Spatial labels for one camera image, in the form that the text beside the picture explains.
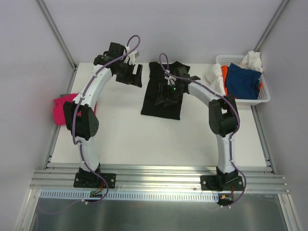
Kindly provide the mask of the black t shirt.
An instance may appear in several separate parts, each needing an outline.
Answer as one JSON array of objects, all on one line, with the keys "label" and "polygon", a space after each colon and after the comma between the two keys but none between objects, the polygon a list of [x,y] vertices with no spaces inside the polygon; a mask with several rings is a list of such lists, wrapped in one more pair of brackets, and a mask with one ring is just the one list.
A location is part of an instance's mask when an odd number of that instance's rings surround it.
[{"label": "black t shirt", "polygon": [[150,62],[150,75],[149,82],[147,85],[146,93],[144,96],[143,106],[141,114],[145,116],[155,116],[160,118],[180,120],[182,98],[179,104],[172,105],[169,107],[155,106],[155,100],[158,94],[158,88],[160,82],[166,82],[165,74],[161,68],[160,63]]}]

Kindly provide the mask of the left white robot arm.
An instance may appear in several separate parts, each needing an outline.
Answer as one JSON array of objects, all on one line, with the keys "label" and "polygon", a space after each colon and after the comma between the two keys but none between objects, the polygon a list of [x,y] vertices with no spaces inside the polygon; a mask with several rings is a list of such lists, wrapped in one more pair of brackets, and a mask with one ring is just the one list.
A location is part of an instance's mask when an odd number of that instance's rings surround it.
[{"label": "left white robot arm", "polygon": [[71,132],[73,143],[80,154],[80,173],[91,187],[100,184],[100,162],[95,151],[94,137],[99,120],[94,113],[97,100],[106,84],[115,77],[117,82],[142,87],[142,65],[135,65],[138,51],[112,42],[109,49],[98,55],[86,85],[71,102],[63,105],[66,128]]}]

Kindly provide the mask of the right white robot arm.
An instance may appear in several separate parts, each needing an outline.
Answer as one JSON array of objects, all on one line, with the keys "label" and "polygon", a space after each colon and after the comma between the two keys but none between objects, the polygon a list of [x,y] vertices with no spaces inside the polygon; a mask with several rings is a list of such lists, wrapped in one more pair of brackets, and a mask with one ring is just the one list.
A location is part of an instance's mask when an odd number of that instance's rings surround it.
[{"label": "right white robot arm", "polygon": [[218,144],[218,176],[215,178],[215,184],[221,190],[228,189],[239,172],[233,160],[232,146],[235,133],[240,126],[235,98],[223,96],[212,90],[199,77],[190,76],[185,67],[178,68],[177,75],[171,74],[166,69],[163,71],[167,81],[159,84],[155,105],[164,107],[176,105],[183,94],[187,93],[208,107],[209,126],[216,135]]}]

